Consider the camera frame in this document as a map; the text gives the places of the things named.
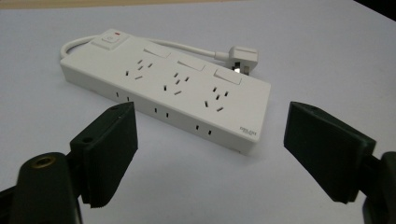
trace brand label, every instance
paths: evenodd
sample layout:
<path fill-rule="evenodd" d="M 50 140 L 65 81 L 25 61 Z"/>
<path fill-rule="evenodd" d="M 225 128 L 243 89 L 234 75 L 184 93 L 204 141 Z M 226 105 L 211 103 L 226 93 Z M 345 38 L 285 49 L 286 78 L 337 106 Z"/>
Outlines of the brand label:
<path fill-rule="evenodd" d="M 242 130 L 243 133 L 247 133 L 248 135 L 257 135 L 256 132 L 253 132 L 247 128 L 241 127 L 240 130 Z"/>

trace power strip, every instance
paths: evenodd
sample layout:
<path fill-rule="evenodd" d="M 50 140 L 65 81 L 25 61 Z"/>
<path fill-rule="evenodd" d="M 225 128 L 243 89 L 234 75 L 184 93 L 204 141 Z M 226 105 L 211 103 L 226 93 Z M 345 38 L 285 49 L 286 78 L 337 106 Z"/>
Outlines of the power strip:
<path fill-rule="evenodd" d="M 256 78 L 112 29 L 61 67 L 69 82 L 241 153 L 260 139 L 271 86 Z"/>

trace screw hole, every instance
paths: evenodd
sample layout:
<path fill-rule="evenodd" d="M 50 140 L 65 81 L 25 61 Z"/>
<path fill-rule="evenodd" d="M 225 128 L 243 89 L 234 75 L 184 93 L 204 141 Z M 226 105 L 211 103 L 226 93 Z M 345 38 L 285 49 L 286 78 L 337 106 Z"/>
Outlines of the screw hole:
<path fill-rule="evenodd" d="M 42 157 L 34 161 L 32 167 L 35 169 L 41 169 L 53 164 L 55 160 L 56 160 L 55 157 L 52 156 Z"/>

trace power cord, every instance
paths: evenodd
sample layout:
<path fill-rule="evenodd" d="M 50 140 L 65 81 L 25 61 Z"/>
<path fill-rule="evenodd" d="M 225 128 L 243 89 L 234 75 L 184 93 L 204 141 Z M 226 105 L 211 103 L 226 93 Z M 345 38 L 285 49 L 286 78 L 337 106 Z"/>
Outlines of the power cord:
<path fill-rule="evenodd" d="M 64 58 L 68 55 L 68 51 L 78 45 L 86 44 L 91 40 L 95 39 L 98 35 L 91 35 L 82 37 L 70 42 L 67 42 L 61 47 L 61 57 Z M 226 62 L 226 67 L 233 69 L 237 73 L 243 73 L 248 75 L 254 67 L 256 67 L 259 61 L 259 52 L 256 49 L 248 49 L 239 46 L 234 46 L 228 53 L 219 51 L 210 51 L 205 49 L 198 49 L 188 45 L 179 44 L 176 42 L 145 38 L 150 42 L 158 45 L 181 49 L 187 52 L 203 55 L 206 57 L 213 58 L 218 61 Z"/>

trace white table surface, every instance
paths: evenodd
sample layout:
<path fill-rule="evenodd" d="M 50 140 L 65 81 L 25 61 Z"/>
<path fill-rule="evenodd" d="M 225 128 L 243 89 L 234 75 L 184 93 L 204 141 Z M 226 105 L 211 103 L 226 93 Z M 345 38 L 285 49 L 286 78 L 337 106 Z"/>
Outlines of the white table surface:
<path fill-rule="evenodd" d="M 85 223 L 363 223 L 283 148 L 290 101 L 316 105 L 396 150 L 396 22 L 351 0 L 0 10 L 0 189 L 33 156 L 69 142 L 115 104 L 64 80 L 61 45 L 108 28 L 226 51 L 260 51 L 272 84 L 249 156 L 136 113 L 139 150 L 112 201 Z"/>

